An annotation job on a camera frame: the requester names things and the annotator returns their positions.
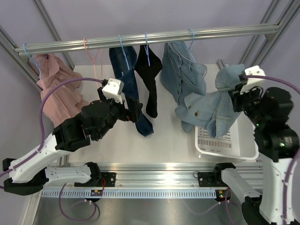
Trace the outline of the light blue denim skirt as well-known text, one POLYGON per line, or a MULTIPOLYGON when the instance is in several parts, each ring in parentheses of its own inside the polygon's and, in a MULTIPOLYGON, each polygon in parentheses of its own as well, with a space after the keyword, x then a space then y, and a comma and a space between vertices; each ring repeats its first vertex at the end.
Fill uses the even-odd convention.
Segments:
POLYGON ((189 133, 193 127, 206 129, 212 138, 224 136, 240 116, 233 110, 232 99, 228 91, 234 90, 240 83, 239 75, 245 70, 244 64, 227 66, 216 75, 214 92, 206 95, 191 93, 184 103, 175 109, 181 120, 182 128, 189 133))

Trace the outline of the dark blue denim skirt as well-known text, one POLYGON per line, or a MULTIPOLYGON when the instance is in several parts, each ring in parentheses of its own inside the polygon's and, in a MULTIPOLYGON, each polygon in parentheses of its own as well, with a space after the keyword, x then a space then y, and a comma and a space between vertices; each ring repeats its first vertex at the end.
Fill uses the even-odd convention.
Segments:
MULTIPOLYGON (((124 47, 130 70, 127 69, 126 62, 122 53, 121 47, 109 49, 109 58, 113 68, 114 76, 124 82, 122 92, 125 95, 126 102, 129 98, 139 100, 138 87, 135 78, 135 64, 137 61, 137 54, 132 46, 124 47)), ((139 134, 147 137, 154 133, 152 123, 141 111, 140 120, 135 124, 136 130, 139 134)))

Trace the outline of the light blue wire hanger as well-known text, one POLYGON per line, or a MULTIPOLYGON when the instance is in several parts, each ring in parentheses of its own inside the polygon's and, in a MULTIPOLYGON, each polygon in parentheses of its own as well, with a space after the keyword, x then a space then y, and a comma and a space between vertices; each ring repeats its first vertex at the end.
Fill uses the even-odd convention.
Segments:
POLYGON ((120 46, 121 46, 122 53, 123 53, 123 56, 124 56, 124 59, 125 59, 125 62, 126 62, 127 69, 130 70, 129 63, 128 63, 128 60, 127 60, 127 55, 126 55, 126 52, 125 52, 125 49, 124 49, 124 45, 123 45, 123 42, 122 42, 121 35, 119 35, 119 41, 120 41, 120 46))

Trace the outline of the pink wire hanger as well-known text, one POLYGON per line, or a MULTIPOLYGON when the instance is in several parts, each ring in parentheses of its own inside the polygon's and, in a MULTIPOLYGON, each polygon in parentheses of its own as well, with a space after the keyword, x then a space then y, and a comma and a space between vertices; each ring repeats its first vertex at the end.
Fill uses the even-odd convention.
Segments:
POLYGON ((83 44, 84 44, 84 49, 85 49, 85 51, 86 51, 89 59, 92 61, 95 78, 102 80, 103 79, 103 59, 102 59, 103 52, 102 52, 102 50, 97 49, 96 50, 96 54, 93 57, 90 54, 90 52, 89 52, 89 47, 87 45, 87 39, 86 38, 83 39, 83 44), (96 66, 96 61, 97 61, 98 53, 100 53, 100 59, 101 59, 101 61, 100 61, 100 77, 98 77, 98 71, 97 71, 97 66, 96 66))

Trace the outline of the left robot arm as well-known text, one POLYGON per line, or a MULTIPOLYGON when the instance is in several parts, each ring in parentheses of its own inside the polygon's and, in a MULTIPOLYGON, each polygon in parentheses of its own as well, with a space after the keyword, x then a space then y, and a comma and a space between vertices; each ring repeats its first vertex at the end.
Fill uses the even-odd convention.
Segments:
POLYGON ((113 99, 95 100, 84 106, 75 117, 58 125, 43 143, 19 159, 4 159, 4 172, 9 178, 3 190, 26 196, 49 185, 73 183, 76 187, 102 185, 102 174, 97 163, 87 162, 78 167, 52 167, 50 164, 67 156, 91 141, 101 140, 118 121, 136 123, 140 119, 142 103, 131 99, 128 108, 113 99))

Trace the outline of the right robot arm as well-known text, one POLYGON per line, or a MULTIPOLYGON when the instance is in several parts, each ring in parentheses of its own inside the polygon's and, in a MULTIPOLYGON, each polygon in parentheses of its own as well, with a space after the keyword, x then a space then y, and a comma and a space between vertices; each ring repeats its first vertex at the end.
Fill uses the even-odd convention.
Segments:
POLYGON ((264 94, 259 87, 242 93, 229 92, 233 109, 253 123, 254 139, 263 162, 263 192, 255 191, 232 163, 216 164, 213 181, 226 184, 241 203, 249 225, 297 225, 292 210, 292 185, 289 179, 296 166, 300 140, 287 125, 293 102, 288 91, 270 87, 264 94))

